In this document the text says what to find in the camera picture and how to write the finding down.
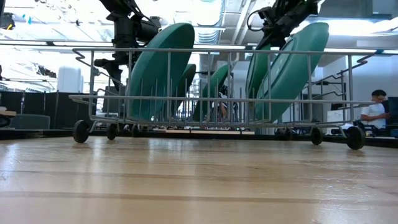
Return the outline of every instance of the man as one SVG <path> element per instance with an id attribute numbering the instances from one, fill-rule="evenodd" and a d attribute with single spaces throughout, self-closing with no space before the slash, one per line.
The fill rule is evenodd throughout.
<path id="1" fill-rule="evenodd" d="M 387 93 L 383 90 L 374 90 L 372 92 L 372 101 L 376 104 L 369 105 L 362 109 L 361 120 L 366 121 L 365 124 L 373 125 L 377 129 L 386 128 L 386 119 L 390 115 L 386 113 L 382 102 L 386 99 Z"/>

